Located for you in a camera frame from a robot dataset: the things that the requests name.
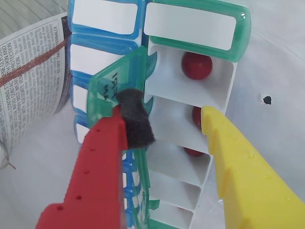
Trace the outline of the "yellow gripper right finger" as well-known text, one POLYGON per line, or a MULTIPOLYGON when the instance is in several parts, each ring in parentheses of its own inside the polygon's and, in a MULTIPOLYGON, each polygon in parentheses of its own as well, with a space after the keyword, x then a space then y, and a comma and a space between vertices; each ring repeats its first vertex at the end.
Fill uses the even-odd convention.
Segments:
POLYGON ((227 229, 305 227, 304 202, 222 112, 202 107, 201 127, 214 157, 227 229))

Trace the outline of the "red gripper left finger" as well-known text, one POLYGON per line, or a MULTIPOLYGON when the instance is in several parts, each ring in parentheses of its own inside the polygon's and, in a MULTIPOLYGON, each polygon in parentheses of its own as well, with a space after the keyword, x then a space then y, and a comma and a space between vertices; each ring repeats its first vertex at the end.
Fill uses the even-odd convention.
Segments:
POLYGON ((154 142, 143 93, 117 93, 111 117, 101 118, 87 133, 62 203, 48 205, 38 229, 124 229, 122 152, 154 142))

